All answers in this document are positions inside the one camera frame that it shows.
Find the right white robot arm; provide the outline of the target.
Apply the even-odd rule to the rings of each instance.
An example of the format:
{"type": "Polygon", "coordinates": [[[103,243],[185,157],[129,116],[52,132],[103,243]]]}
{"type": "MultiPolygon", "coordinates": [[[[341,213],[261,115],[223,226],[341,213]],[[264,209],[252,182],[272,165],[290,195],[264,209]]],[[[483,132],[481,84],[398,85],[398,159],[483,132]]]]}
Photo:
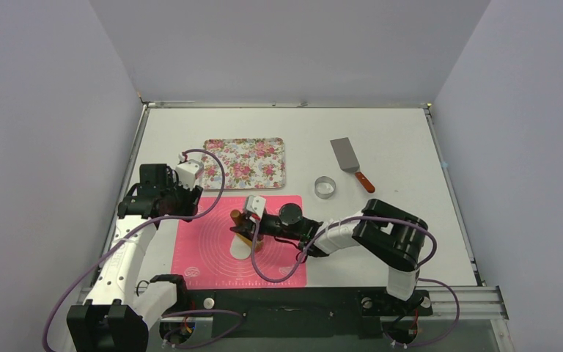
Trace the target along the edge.
{"type": "Polygon", "coordinates": [[[265,209],[263,197],[249,196],[242,210],[233,210],[231,231],[255,253],[265,237],[291,243],[297,250],[294,264],[278,280],[287,281],[307,257],[327,257],[339,250],[362,246],[384,262],[388,281],[384,293],[386,307],[402,313],[413,304],[419,269],[433,258],[436,248],[420,258],[424,242],[436,242],[427,223],[379,199],[371,199],[356,214],[328,222],[303,215],[300,205],[287,203],[277,213],[265,209]]]}

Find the wooden dough roller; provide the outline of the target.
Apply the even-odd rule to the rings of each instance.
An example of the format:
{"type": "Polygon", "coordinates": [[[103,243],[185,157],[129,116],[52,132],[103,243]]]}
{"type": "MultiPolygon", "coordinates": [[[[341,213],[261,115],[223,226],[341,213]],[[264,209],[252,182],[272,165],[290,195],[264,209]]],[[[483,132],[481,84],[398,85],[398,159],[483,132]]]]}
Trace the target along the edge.
{"type": "Polygon", "coordinates": [[[248,246],[255,244],[255,252],[260,252],[264,243],[260,235],[257,240],[254,239],[255,223],[250,219],[250,216],[237,209],[232,210],[229,216],[233,222],[230,230],[248,246]]]}

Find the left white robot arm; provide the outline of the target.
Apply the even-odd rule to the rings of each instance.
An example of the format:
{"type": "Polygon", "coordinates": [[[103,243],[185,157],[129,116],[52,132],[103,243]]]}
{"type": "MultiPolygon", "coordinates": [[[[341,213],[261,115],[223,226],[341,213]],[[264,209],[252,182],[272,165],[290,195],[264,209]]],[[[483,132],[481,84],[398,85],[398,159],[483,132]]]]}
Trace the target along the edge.
{"type": "Polygon", "coordinates": [[[118,204],[111,249],[97,281],[83,304],[67,314],[77,351],[145,351],[150,329],[165,311],[181,315],[187,310],[190,297],[181,275],[155,275],[152,290],[141,296],[136,283],[158,217],[189,219],[198,213],[203,189],[196,180],[202,171],[199,161],[139,167],[139,181],[118,204]]]}

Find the white dough piece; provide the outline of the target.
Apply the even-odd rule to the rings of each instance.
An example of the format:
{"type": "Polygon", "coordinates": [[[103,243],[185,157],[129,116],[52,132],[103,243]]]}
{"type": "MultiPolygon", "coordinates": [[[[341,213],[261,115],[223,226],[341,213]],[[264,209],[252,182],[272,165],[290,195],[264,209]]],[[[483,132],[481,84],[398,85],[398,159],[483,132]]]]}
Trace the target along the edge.
{"type": "Polygon", "coordinates": [[[241,235],[235,234],[230,244],[229,253],[235,260],[247,260],[251,256],[252,242],[241,235]]]}

